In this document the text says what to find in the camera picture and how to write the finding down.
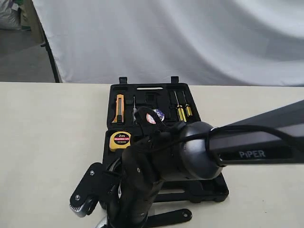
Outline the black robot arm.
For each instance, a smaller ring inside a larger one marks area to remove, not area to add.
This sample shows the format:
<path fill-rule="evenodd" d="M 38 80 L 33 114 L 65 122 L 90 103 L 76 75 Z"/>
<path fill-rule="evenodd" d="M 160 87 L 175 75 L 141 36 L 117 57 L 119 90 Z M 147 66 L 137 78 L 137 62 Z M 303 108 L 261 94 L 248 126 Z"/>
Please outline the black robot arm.
<path fill-rule="evenodd" d="M 149 135 L 123 150 L 122 177 L 107 205 L 107 221 L 114 228 L 143 227 L 169 181 L 209 181 L 228 165 L 303 162 L 303 101 L 222 127 L 157 121 Z"/>

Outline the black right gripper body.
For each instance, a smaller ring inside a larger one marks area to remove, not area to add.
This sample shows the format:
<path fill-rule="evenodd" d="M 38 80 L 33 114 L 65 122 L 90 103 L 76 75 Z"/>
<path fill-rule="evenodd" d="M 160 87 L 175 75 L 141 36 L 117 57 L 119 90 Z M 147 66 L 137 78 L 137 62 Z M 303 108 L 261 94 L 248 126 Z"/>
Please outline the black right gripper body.
<path fill-rule="evenodd" d="M 166 149 L 129 146 L 122 153 L 121 196 L 110 203 L 108 221 L 114 228 L 142 228 L 163 180 L 156 163 Z"/>

